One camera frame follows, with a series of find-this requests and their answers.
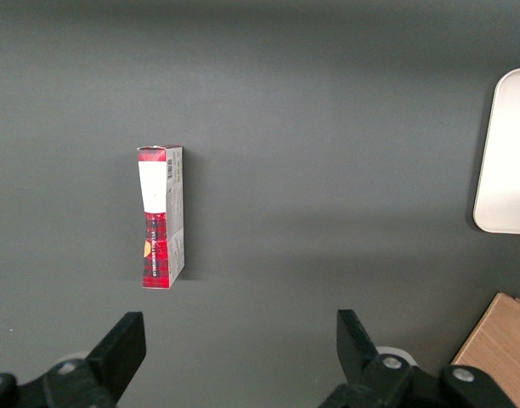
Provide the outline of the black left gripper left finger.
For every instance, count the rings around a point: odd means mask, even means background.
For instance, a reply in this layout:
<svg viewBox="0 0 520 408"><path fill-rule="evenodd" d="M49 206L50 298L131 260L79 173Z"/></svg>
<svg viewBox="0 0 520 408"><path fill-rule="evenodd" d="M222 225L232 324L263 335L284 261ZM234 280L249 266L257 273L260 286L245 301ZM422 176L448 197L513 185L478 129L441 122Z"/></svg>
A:
<svg viewBox="0 0 520 408"><path fill-rule="evenodd" d="M146 356L144 315L127 312L83 359L42 377L48 407L115 407Z"/></svg>

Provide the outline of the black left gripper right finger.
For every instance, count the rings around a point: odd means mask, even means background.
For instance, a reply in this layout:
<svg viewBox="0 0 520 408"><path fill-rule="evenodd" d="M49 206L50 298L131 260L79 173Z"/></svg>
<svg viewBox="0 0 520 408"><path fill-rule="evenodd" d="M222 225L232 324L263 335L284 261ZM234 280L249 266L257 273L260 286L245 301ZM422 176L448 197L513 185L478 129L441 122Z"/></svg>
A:
<svg viewBox="0 0 520 408"><path fill-rule="evenodd" d="M351 309L337 311L336 352L346 382L321 408L407 406L412 366L396 354L379 353Z"/></svg>

